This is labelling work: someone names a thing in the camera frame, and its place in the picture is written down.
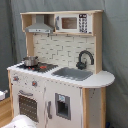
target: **backsplash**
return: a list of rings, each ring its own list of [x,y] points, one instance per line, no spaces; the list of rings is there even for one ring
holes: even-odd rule
[[[39,61],[76,68],[79,53],[88,50],[94,56],[95,37],[78,35],[36,34],[34,39],[34,55]],[[87,60],[87,69],[94,70],[88,55],[83,54],[82,62]]]

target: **toy stove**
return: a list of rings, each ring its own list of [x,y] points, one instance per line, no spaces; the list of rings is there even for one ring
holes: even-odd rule
[[[16,68],[20,71],[10,71],[14,116],[19,114],[28,116],[34,121],[37,128],[44,125],[44,88],[45,79],[35,75],[35,72],[45,73],[54,69],[57,65],[41,63],[36,66],[25,66],[21,64]]]
[[[23,68],[26,70],[33,70],[36,72],[46,72],[49,71],[55,67],[58,67],[58,65],[53,65],[53,64],[47,64],[47,63],[41,63],[39,62],[38,65],[35,66],[25,66],[24,64],[17,66],[19,68]]]

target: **grey backdrop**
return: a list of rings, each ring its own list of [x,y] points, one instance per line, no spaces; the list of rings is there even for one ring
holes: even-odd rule
[[[128,128],[128,0],[11,0],[11,5],[17,62],[26,56],[21,12],[104,10],[103,69],[116,77],[107,87],[107,121],[114,128]]]
[[[16,61],[9,0],[0,0],[0,90],[9,90],[7,67]]]

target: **door handle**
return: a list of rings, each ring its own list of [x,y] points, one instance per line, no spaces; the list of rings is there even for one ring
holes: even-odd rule
[[[24,92],[24,91],[22,91],[22,90],[20,90],[19,92],[20,92],[22,95],[25,95],[25,96],[33,96],[32,93],[26,93],[26,92]]]
[[[50,107],[51,107],[51,101],[48,102],[47,112],[48,112],[48,118],[52,119],[52,115],[50,114]]]
[[[56,21],[55,21],[55,27],[56,27],[56,30],[59,30],[59,26],[58,26],[58,21],[59,21],[59,16],[56,17]]]

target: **stovetop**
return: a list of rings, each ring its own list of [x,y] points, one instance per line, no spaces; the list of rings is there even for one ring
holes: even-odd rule
[[[53,65],[53,64],[47,64],[47,63],[41,63],[39,62],[38,65],[35,66],[25,66],[24,64],[17,66],[18,68],[22,68],[25,70],[30,70],[30,71],[36,71],[36,72],[47,72],[55,67],[58,67],[58,65]]]

